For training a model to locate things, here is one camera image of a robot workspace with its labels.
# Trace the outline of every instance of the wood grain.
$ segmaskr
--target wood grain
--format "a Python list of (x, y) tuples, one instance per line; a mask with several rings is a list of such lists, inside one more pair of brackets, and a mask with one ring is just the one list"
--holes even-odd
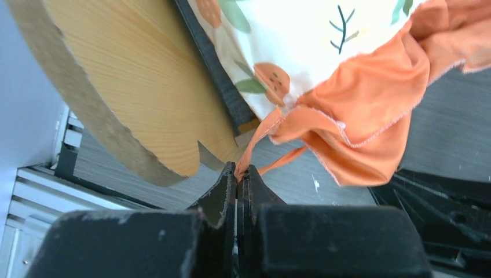
[(80, 121), (146, 181), (169, 186), (194, 175), (200, 153), (214, 169), (240, 156), (227, 113), (171, 1), (8, 3)]

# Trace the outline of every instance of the gray floor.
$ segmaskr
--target gray floor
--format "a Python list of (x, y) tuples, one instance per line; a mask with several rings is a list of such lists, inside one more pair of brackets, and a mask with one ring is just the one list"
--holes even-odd
[[(263, 140), (254, 150), (252, 163), (258, 166), (269, 164), (297, 146), (299, 143), (293, 142), (275, 147), (269, 140)], [(169, 188), (154, 186), (129, 172), (88, 132), (82, 137), (74, 171), (79, 178), (170, 210), (188, 207), (215, 183), (218, 174), (201, 165), (197, 175), (179, 184)], [(263, 179), (289, 204), (374, 204), (366, 188), (337, 186), (311, 153), (268, 172)]]
[[(431, 85), (413, 113), (401, 165), (424, 173), (491, 182), (490, 88), (491, 69), (471, 75), (452, 70)], [(254, 150), (252, 163), (267, 165), (297, 146), (298, 142), (273, 146), (263, 140)], [(196, 176), (159, 188), (127, 171), (88, 132), (83, 135), (75, 166), (80, 178), (166, 209), (193, 203), (215, 182), (217, 174), (201, 166)], [(268, 172), (264, 180), (291, 204), (373, 204), (367, 189), (335, 185), (311, 153)]]

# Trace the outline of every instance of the orange cloth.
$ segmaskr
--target orange cloth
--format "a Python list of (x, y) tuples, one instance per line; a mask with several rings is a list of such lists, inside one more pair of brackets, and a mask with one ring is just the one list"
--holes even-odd
[(386, 184), (402, 158), (411, 111), (426, 87), (453, 67), (464, 73), (491, 65), (491, 0), (429, 0), (385, 45), (341, 63), (283, 115), (277, 108), (260, 124), (239, 161), (241, 180), (254, 145), (301, 139), (264, 173), (307, 148), (340, 185)]

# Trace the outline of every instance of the white cabinet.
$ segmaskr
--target white cabinet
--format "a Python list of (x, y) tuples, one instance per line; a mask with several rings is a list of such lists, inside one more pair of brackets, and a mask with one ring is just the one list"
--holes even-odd
[(57, 217), (74, 210), (143, 209), (66, 182), (43, 168), (19, 169), (0, 246), (0, 278), (24, 277)]

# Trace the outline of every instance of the clamp jaw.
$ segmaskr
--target clamp jaw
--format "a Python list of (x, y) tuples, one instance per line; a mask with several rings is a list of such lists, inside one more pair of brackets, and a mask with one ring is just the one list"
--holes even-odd
[(392, 207), (289, 206), (227, 163), (186, 211), (77, 211), (48, 231), (27, 277), (431, 277)]

